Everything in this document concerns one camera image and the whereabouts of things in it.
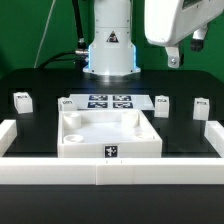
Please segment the white container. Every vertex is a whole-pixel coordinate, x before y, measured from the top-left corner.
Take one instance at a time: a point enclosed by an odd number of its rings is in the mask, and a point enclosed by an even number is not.
[[[155,97],[155,113],[154,117],[169,117],[170,101],[168,96]]]
[[[58,157],[62,158],[158,158],[162,140],[140,110],[76,111],[81,126],[68,128],[71,112],[59,112]],[[81,136],[80,142],[74,140]]]
[[[209,99],[195,98],[194,100],[194,120],[207,121],[209,116],[210,104]]]
[[[71,98],[61,97],[58,99],[58,111],[74,110],[77,110],[77,106]]]
[[[33,101],[27,92],[18,92],[13,95],[14,105],[19,114],[33,112]]]

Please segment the white box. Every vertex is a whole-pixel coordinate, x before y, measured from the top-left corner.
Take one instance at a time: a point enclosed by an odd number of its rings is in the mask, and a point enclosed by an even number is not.
[[[59,112],[58,157],[150,158],[161,153],[162,140],[140,110]]]
[[[155,113],[154,117],[169,117],[170,101],[168,96],[155,97]]]
[[[195,98],[193,119],[207,121],[209,116],[209,109],[209,99]]]
[[[14,93],[14,105],[19,114],[32,113],[33,102],[27,92]]]
[[[16,121],[4,120],[0,125],[0,157],[2,157],[17,136]]]
[[[77,110],[72,98],[61,97],[58,99],[58,111],[74,111]]]

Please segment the small white block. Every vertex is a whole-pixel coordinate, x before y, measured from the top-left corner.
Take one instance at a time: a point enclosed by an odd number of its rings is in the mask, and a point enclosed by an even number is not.
[[[195,98],[193,119],[207,121],[209,116],[209,109],[209,99]]]
[[[27,92],[14,93],[14,105],[19,114],[32,113],[33,102]]]
[[[75,111],[77,105],[73,102],[72,98],[59,98],[58,99],[58,111]]]
[[[169,117],[170,101],[167,96],[155,97],[155,113],[154,117]]]

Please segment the white tray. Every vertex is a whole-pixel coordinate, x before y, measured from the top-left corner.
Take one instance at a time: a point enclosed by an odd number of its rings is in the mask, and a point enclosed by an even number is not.
[[[60,158],[158,158],[161,153],[162,140],[140,110],[59,112]]]

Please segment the black cable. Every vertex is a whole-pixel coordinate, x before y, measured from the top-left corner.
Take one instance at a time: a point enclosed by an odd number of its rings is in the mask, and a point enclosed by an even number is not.
[[[79,1],[72,0],[72,4],[73,4],[76,28],[77,28],[78,48],[86,49],[86,43],[83,36],[82,22],[81,22],[80,10],[79,10]]]
[[[53,61],[57,61],[58,58],[66,56],[66,55],[75,55],[74,51],[68,51],[68,52],[63,52],[60,54],[56,54],[53,57],[49,58],[47,61],[43,62],[42,64],[40,64],[38,66],[39,69],[44,69],[46,67],[46,65],[48,65],[49,63],[53,62]]]

